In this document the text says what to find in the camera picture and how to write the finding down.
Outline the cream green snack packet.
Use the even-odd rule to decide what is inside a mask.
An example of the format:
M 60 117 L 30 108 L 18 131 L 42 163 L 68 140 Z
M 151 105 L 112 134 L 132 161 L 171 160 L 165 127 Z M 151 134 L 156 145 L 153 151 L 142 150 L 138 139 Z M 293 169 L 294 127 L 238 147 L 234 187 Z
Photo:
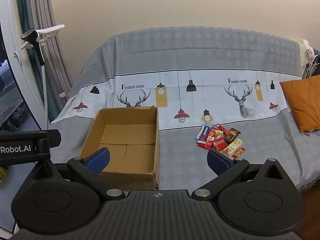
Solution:
M 223 154 L 232 156 L 243 144 L 241 139 L 235 139 L 226 148 L 222 150 Z

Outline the red square snack packet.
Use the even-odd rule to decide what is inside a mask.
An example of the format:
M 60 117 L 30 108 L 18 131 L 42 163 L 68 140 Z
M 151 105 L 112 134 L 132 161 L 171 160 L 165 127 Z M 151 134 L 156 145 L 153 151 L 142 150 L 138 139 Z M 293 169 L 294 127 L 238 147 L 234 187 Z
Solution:
M 228 143 L 223 137 L 213 141 L 213 149 L 215 149 L 218 152 L 224 150 L 227 146 Z

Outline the blue white tube snack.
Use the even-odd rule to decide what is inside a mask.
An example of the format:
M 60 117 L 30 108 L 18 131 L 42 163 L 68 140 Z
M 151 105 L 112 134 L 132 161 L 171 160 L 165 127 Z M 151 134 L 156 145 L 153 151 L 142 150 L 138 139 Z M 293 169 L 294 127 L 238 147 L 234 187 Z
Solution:
M 207 124 L 203 124 L 201 126 L 201 129 L 199 130 L 197 136 L 195 137 L 198 143 L 202 143 L 202 144 L 206 143 L 208 133 L 210 132 L 211 127 L 212 127 L 211 125 L 207 125 Z

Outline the red orange snack packet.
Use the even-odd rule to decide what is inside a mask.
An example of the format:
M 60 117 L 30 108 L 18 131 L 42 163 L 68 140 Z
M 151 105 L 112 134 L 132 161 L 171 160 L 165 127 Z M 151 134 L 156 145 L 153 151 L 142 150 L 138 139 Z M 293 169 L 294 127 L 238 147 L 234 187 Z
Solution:
M 215 140 L 215 131 L 216 131 L 216 129 L 213 127 L 210 129 L 208 136 L 207 136 L 207 139 L 206 139 L 206 142 L 211 142 L 211 141 Z

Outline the black orange chocolate bar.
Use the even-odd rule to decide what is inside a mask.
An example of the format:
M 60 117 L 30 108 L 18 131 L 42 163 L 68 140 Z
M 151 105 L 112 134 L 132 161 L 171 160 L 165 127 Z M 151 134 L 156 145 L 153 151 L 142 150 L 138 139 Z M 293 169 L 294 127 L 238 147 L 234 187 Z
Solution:
M 227 144 L 231 144 L 239 134 L 241 134 L 239 130 L 231 128 L 229 130 L 229 133 L 225 135 L 225 141 L 227 142 Z

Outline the long red snack packet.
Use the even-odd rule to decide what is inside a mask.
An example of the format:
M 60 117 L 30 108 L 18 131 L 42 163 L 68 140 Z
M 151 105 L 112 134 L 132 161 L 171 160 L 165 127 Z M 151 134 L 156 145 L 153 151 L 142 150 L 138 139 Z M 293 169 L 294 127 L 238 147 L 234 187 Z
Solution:
M 230 135 L 230 131 L 229 131 L 228 129 L 226 129 L 225 127 L 223 127 L 221 124 L 215 124 L 215 126 L 216 126 L 219 130 L 223 131 L 223 133 L 224 133 L 225 135 Z

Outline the brown cardboard box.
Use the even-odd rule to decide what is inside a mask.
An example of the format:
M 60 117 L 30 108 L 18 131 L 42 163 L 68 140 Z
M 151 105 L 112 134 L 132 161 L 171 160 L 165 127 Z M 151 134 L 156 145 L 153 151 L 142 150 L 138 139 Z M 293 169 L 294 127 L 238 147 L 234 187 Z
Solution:
M 155 106 L 102 108 L 80 152 L 86 158 L 100 148 L 110 162 L 100 176 L 123 190 L 155 190 L 159 185 L 159 124 Z

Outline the grey printed sofa cover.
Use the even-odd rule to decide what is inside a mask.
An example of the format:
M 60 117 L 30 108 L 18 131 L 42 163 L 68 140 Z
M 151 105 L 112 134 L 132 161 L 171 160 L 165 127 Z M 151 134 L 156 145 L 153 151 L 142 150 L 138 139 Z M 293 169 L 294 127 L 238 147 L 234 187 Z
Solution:
M 77 157 L 101 109 L 151 107 L 159 120 L 159 170 L 155 156 L 111 156 L 106 174 L 158 178 L 163 190 L 193 191 L 210 181 L 207 151 L 197 146 L 202 125 L 240 131 L 243 157 L 252 163 L 277 159 L 302 190 L 319 180 L 319 132 L 299 131 L 280 84 L 304 75 L 311 51 L 306 41 L 246 30 L 184 27 L 119 34 L 84 65 L 52 128 L 61 145 L 56 163 Z

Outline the orange cushion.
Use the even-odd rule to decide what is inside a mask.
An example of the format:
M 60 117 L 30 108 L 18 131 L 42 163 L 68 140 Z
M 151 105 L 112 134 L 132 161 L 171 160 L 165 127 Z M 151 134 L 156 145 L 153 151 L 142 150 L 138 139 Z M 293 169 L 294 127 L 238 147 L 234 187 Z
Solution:
M 300 133 L 319 130 L 319 75 L 280 85 Z

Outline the grey curtain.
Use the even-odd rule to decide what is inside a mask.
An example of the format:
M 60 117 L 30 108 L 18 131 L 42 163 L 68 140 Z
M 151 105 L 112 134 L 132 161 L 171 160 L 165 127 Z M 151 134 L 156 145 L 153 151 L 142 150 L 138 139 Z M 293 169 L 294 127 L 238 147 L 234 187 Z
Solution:
M 16 0 L 23 32 L 31 28 L 46 29 L 56 25 L 51 0 Z M 40 42 L 45 61 L 48 121 L 53 121 L 68 100 L 73 81 L 62 52 L 59 37 L 54 34 L 41 34 Z

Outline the white window frame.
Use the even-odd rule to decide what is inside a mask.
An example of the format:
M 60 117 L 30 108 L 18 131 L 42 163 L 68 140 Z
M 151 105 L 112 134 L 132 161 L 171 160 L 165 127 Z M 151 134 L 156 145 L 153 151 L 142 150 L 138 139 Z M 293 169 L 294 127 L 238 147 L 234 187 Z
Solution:
M 16 0 L 1 0 L 1 29 L 9 64 L 17 86 L 39 128 L 45 128 L 45 112 L 31 62 L 22 50 L 22 30 Z

